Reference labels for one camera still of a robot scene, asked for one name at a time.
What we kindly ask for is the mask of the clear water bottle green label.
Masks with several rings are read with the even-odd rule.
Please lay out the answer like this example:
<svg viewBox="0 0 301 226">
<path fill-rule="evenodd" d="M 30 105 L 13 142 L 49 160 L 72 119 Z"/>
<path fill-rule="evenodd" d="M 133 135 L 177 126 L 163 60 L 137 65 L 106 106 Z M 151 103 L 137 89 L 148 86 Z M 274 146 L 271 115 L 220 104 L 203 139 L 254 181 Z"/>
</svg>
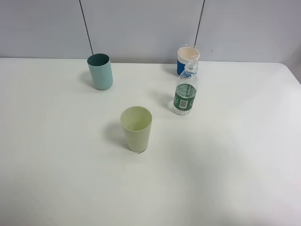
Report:
<svg viewBox="0 0 301 226">
<path fill-rule="evenodd" d="M 198 89 L 198 61 L 189 60 L 179 79 L 174 95 L 174 113 L 187 115 L 190 113 Z"/>
</svg>

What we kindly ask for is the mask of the teal plastic cup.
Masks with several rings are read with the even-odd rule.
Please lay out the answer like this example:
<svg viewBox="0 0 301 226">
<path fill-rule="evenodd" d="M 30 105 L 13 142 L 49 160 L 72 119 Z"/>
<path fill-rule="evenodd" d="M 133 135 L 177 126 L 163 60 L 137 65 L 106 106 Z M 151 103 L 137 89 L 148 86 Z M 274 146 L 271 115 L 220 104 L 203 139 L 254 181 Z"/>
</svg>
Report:
<svg viewBox="0 0 301 226">
<path fill-rule="evenodd" d="M 110 57 L 106 54 L 94 54 L 87 59 L 89 71 L 98 90 L 107 90 L 113 84 Z"/>
</svg>

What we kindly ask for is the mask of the blue and white paper cup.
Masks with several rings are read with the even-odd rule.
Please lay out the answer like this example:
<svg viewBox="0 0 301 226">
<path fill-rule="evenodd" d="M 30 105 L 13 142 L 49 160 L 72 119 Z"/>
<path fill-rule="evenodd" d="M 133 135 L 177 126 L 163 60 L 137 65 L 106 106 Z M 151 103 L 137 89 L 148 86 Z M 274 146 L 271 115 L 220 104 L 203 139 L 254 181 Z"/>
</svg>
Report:
<svg viewBox="0 0 301 226">
<path fill-rule="evenodd" d="M 177 74 L 178 76 L 184 71 L 185 65 L 189 60 L 197 60 L 200 57 L 200 52 L 191 46 L 181 46 L 177 51 Z"/>
</svg>

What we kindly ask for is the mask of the pale green plastic cup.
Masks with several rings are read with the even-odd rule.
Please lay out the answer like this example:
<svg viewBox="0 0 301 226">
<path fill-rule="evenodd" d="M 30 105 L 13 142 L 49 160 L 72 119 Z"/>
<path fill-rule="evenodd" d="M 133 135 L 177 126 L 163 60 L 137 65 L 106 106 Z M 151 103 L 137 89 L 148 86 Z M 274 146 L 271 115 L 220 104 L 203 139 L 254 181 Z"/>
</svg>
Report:
<svg viewBox="0 0 301 226">
<path fill-rule="evenodd" d="M 152 115 L 142 106 L 127 108 L 120 117 L 120 122 L 129 149 L 135 153 L 142 153 L 148 147 Z"/>
</svg>

